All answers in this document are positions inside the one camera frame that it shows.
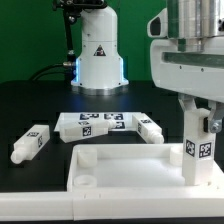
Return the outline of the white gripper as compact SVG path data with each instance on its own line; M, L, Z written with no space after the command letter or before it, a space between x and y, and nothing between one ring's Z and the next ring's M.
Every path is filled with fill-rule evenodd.
M176 41L153 40L150 58L155 85L178 92L183 113L197 109L195 97L212 100L208 127L219 133L224 118L224 37L208 38L200 53L178 52Z

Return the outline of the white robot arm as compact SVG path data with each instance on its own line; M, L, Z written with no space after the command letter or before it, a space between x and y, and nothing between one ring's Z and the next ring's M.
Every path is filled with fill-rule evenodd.
M121 69L116 41L98 29L106 12L83 14L93 32L83 37L76 60L78 82L88 89L103 87L109 66ZM151 75L156 86L211 102L207 129L218 133L224 119L224 0L167 0L166 7L147 24Z

